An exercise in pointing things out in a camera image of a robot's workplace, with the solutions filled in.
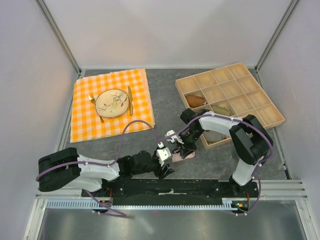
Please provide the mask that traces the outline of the pink underwear navy trim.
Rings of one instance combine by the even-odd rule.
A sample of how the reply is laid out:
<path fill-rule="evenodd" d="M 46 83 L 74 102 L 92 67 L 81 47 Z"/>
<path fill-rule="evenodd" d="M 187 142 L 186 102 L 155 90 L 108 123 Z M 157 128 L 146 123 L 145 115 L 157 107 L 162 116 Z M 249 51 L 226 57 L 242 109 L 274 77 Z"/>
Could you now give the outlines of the pink underwear navy trim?
<path fill-rule="evenodd" d="M 177 163 L 186 159 L 192 159 L 195 157 L 195 155 L 196 153 L 194 150 L 189 150 L 189 149 L 183 150 L 183 149 L 177 148 L 172 151 L 172 162 Z"/>

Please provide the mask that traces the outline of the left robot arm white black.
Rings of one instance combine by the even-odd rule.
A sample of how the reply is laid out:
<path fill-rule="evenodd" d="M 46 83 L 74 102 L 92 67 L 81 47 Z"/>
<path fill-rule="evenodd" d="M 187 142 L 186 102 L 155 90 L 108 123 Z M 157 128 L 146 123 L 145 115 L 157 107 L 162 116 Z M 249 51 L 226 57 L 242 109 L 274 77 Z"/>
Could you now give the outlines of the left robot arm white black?
<path fill-rule="evenodd" d="M 172 157 L 169 149 L 157 149 L 153 155 L 140 151 L 115 160 L 99 160 L 78 154 L 69 147 L 38 160 L 39 191 L 53 192 L 61 188 L 83 189 L 99 197 L 110 191 L 108 182 L 131 179 L 135 175 L 153 172 L 164 179 L 175 171 L 167 163 Z"/>

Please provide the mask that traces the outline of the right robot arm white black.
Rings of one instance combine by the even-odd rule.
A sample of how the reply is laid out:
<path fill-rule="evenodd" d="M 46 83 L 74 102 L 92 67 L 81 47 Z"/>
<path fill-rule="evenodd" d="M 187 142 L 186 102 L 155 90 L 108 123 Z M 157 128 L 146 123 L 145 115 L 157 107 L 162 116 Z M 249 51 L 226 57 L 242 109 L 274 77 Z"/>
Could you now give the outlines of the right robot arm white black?
<path fill-rule="evenodd" d="M 258 166 L 273 154 L 273 140 L 256 116 L 244 118 L 225 116 L 208 109 L 198 112 L 188 108 L 180 119 L 186 124 L 177 133 L 177 152 L 184 159 L 196 149 L 196 141 L 204 132 L 217 132 L 230 137 L 239 161 L 230 177 L 229 191 L 235 197 L 247 191 L 247 184 L 253 179 Z"/>

